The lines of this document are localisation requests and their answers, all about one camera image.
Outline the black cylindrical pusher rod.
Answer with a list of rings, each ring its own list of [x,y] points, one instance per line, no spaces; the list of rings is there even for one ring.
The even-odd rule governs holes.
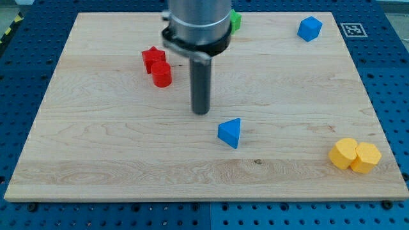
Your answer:
[[[211,68],[211,63],[189,59],[191,108],[195,114],[210,110]]]

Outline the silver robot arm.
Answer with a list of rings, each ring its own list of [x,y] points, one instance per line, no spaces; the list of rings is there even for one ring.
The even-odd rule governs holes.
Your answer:
[[[189,59],[191,108],[210,110],[212,58],[231,41],[230,0],[168,0],[162,19],[164,47]]]

